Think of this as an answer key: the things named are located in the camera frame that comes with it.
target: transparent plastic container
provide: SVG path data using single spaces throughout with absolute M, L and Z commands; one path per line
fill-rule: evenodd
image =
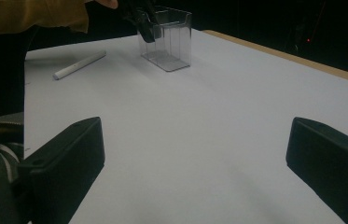
M 155 7 L 158 24 L 145 12 L 155 41 L 147 43 L 138 32 L 142 57 L 171 72 L 191 64 L 191 13 L 168 7 Z

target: black object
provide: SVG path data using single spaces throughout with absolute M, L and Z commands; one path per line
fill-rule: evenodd
M 348 136 L 323 123 L 294 118 L 286 161 L 348 223 Z
M 118 9 L 121 10 L 124 20 L 130 21 L 147 43 L 154 42 L 154 35 L 150 27 L 150 21 L 159 24 L 153 7 L 155 0 L 119 0 Z
M 101 120 L 72 124 L 0 179 L 0 223 L 68 223 L 103 167 Z

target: yellow sleeve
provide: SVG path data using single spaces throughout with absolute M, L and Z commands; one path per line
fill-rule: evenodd
M 0 0 L 0 35 L 20 33 L 33 25 L 66 26 L 87 33 L 84 0 Z

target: black wall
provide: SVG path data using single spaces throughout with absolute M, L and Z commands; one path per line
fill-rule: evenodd
M 215 30 L 348 71 L 348 0 L 157 0 L 156 5 L 192 12 L 197 30 Z M 136 34 L 117 10 L 96 3 L 87 9 L 87 35 L 42 28 L 31 49 Z

